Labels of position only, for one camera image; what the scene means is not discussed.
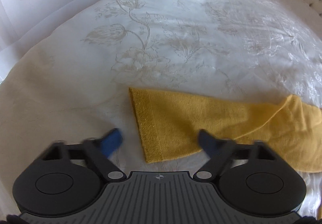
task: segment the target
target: yellow towel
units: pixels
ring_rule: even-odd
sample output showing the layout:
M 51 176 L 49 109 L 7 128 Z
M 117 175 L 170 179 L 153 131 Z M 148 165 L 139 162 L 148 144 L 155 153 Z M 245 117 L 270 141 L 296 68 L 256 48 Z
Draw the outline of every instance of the yellow towel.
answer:
M 199 129 L 241 144 L 263 140 L 294 169 L 322 171 L 322 114 L 290 95 L 249 104 L 171 91 L 129 89 L 147 163 L 199 152 Z

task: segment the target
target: bed sheet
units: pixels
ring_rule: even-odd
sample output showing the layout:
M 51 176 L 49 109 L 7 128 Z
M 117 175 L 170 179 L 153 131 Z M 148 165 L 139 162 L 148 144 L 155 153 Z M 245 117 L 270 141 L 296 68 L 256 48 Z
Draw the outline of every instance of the bed sheet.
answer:
M 85 9 L 0 86 L 2 213 L 17 213 L 14 179 L 54 140 L 78 143 L 119 127 L 124 143 L 112 161 L 126 174 L 194 173 L 208 160 L 201 152 L 146 164 L 129 86 L 244 102 L 297 94 L 322 107 L 321 27 L 302 0 L 102 0 Z M 302 214 L 314 215 L 321 174 L 305 176 Z

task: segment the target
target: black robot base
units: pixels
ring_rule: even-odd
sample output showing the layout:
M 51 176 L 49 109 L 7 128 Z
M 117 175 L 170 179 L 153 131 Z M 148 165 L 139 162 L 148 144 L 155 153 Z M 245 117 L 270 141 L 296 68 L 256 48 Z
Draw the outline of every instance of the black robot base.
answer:
M 54 143 L 15 181 L 13 196 L 30 224 L 292 224 L 306 194 L 303 179 L 263 142 L 218 140 L 204 130 L 210 160 L 188 172 L 131 172 L 99 140 Z M 87 167 L 70 160 L 83 159 Z M 248 162 L 231 167 L 237 159 Z

